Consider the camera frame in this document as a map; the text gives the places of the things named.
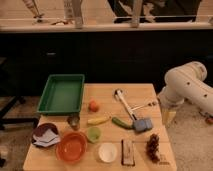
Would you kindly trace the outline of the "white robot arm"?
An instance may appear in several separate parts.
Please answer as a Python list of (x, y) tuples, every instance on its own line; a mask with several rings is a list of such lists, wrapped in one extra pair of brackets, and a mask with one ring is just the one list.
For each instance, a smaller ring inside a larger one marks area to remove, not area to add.
[(166, 72), (165, 86), (157, 95), (164, 125), (174, 119), (176, 110), (186, 99), (197, 105), (202, 115), (213, 118), (213, 87), (204, 83), (206, 77), (207, 69), (198, 61), (174, 67)]

